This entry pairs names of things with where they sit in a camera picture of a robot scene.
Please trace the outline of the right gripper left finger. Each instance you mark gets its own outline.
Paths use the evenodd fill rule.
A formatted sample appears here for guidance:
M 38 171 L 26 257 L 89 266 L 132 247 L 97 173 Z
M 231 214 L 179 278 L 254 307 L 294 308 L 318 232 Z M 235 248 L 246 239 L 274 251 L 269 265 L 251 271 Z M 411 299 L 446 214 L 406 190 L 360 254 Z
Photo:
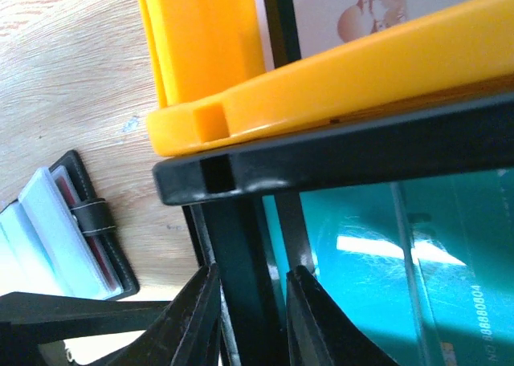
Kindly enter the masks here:
M 218 265 L 203 266 L 150 327 L 110 365 L 217 365 L 221 336 Z

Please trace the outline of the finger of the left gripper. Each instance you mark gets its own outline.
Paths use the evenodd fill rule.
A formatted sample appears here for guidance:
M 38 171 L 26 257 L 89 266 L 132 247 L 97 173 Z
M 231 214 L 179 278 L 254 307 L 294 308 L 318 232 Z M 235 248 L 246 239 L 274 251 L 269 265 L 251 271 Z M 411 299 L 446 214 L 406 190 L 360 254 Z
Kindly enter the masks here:
M 44 365 L 40 344 L 147 329 L 168 301 L 117 302 L 12 292 L 1 297 L 1 364 Z

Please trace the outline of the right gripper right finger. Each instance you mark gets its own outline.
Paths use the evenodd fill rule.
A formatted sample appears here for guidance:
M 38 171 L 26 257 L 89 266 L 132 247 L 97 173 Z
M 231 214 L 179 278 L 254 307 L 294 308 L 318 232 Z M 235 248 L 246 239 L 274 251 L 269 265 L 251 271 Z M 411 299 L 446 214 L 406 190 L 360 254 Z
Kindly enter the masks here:
M 287 273 L 291 365 L 395 365 L 363 334 L 305 266 Z

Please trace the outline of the black leather card holder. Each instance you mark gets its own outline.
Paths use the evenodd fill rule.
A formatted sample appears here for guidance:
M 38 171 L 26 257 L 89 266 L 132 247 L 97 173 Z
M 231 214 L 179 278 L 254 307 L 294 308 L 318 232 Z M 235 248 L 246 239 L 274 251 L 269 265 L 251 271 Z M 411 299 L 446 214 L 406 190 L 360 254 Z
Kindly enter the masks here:
M 80 155 L 35 170 L 1 211 L 1 293 L 119 300 L 139 282 Z

